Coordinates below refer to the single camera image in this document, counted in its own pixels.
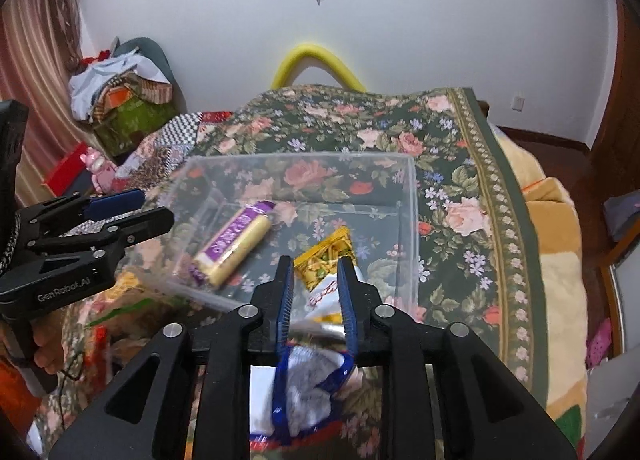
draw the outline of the wall outlet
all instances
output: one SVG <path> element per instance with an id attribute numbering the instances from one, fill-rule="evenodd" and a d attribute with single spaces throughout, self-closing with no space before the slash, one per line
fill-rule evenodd
<path id="1" fill-rule="evenodd" d="M 524 109 L 524 97 L 514 96 L 513 104 L 511 104 L 511 109 L 513 109 L 514 111 L 522 111 Z"/>

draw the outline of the pink curtain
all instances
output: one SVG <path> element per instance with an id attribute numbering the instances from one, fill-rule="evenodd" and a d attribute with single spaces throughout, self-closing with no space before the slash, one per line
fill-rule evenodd
<path id="1" fill-rule="evenodd" d="M 0 14 L 0 99 L 30 110 L 16 177 L 22 205 L 51 198 L 42 185 L 79 141 L 95 136 L 71 117 L 67 85 L 78 65 L 77 0 L 7 0 Z"/>

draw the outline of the wooden floor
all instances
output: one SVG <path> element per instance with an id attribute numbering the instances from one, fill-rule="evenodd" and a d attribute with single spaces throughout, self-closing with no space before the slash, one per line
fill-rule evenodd
<path id="1" fill-rule="evenodd" d="M 602 199 L 589 157 L 577 149 L 557 147 L 541 142 L 513 140 L 533 153 L 547 176 L 555 176 L 571 194 L 582 230 L 582 273 L 587 292 L 588 336 L 591 338 L 604 318 L 609 316 L 604 285 L 597 268 L 599 261 L 613 247 L 602 214 Z"/>

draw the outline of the floral border trim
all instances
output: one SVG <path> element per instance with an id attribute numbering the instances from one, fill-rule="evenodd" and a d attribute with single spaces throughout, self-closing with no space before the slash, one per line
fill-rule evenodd
<path id="1" fill-rule="evenodd" d="M 467 148 L 476 162 L 478 183 L 492 220 L 492 240 L 497 257 L 498 299 L 502 311 L 500 360 L 531 391 L 534 374 L 534 332 L 526 242 L 515 216 L 505 176 L 489 150 L 465 90 L 449 90 Z"/>

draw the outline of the transparent plastic box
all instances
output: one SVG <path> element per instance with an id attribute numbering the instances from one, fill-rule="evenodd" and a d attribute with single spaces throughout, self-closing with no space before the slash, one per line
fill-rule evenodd
<path id="1" fill-rule="evenodd" d="M 239 208 L 261 200 L 276 203 L 271 230 L 220 289 L 199 286 L 189 272 L 193 257 Z M 129 266 L 149 287 L 233 310 L 250 301 L 257 284 L 273 279 L 281 255 L 295 259 L 347 225 L 356 264 L 383 302 L 407 312 L 417 305 L 415 167 L 406 154 L 192 157 L 159 205 L 175 216 L 171 232 L 160 237 L 161 256 L 149 263 L 139 247 L 129 250 Z M 299 285 L 296 292 L 292 320 L 306 294 Z"/>

